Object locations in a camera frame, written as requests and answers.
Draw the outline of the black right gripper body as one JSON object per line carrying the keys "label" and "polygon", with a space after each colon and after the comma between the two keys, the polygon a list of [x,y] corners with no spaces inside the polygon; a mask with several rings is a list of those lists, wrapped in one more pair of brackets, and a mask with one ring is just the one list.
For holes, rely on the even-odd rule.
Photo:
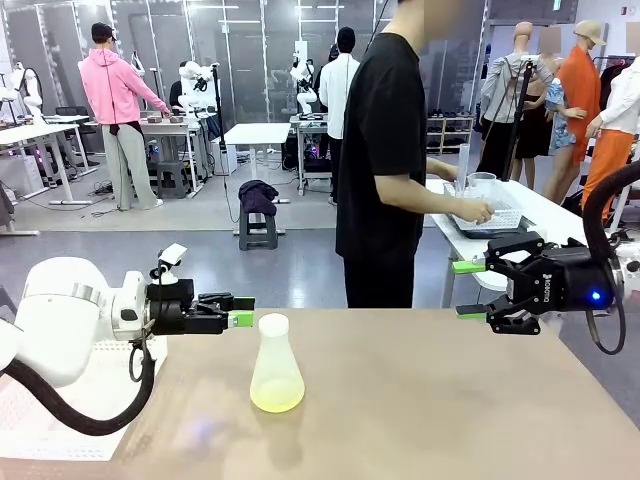
{"label": "black right gripper body", "polygon": [[530,313],[604,310],[614,303],[605,265],[587,247],[545,249],[514,265],[507,297]]}

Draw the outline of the person's right hand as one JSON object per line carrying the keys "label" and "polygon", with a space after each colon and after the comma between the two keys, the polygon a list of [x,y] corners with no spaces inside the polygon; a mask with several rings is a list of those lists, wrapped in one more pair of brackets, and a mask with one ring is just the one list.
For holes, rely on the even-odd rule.
{"label": "person's right hand", "polygon": [[467,222],[481,225],[491,220],[494,215],[494,208],[481,200],[465,200],[460,210],[459,216]]}

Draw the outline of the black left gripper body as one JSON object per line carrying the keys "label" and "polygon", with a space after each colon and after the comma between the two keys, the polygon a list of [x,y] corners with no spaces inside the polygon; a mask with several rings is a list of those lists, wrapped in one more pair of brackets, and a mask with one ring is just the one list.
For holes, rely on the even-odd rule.
{"label": "black left gripper body", "polygon": [[220,335],[228,328],[228,293],[195,295],[192,279],[146,287],[146,306],[156,336]]}

